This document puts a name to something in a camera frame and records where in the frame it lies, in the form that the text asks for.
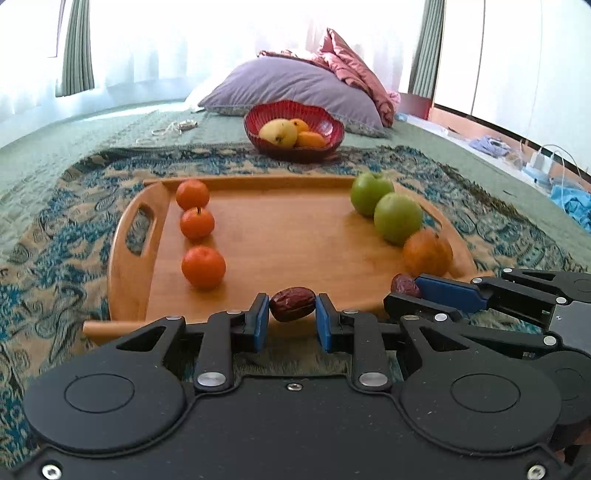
pillow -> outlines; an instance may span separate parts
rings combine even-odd
[[[199,106],[222,115],[244,116],[259,103],[294,100],[324,108],[345,130],[387,137],[372,99],[316,65],[278,57],[259,57],[235,68]]]

green apple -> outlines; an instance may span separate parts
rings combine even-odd
[[[361,215],[371,217],[380,198],[394,191],[391,180],[379,173],[366,172],[360,174],[351,187],[351,203]]]
[[[388,193],[375,206],[374,225],[388,242],[401,247],[422,227],[423,209],[406,195]]]

pink quilt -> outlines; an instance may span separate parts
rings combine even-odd
[[[347,45],[345,40],[331,28],[327,28],[324,40],[316,53],[282,50],[280,53],[262,50],[259,56],[286,57],[306,61],[333,72],[339,80],[347,85],[359,88],[367,93],[378,109],[382,124],[391,127],[396,108],[394,102],[397,93],[388,93],[375,74],[365,62]]]

orange fruit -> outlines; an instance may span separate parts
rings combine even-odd
[[[452,266],[453,251],[449,241],[432,228],[415,232],[404,242],[402,257],[409,273],[441,277]]]
[[[181,270],[193,287],[211,290],[222,282],[226,261],[217,250],[198,245],[185,253]]]
[[[308,124],[304,122],[301,118],[292,118],[290,122],[295,125],[298,133],[310,131],[310,127],[308,127]]]
[[[326,146],[326,140],[322,135],[317,134],[316,132],[300,132],[297,134],[295,146],[324,148]]]
[[[181,232],[189,240],[199,240],[212,233],[215,224],[209,210],[199,207],[191,208],[181,217]]]
[[[194,207],[205,207],[209,202],[209,190],[200,180],[190,179],[178,186],[176,199],[183,210]]]

black robotic gripper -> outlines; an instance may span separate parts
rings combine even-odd
[[[165,317],[54,368],[24,411],[42,444],[10,480],[589,480],[555,451],[591,419],[591,275],[505,269],[471,285],[423,275],[389,319],[316,298],[320,343],[347,375],[237,378],[269,298],[187,325]],[[494,308],[539,334],[470,325]],[[172,373],[198,350],[194,382]],[[386,351],[396,351],[396,382]]]

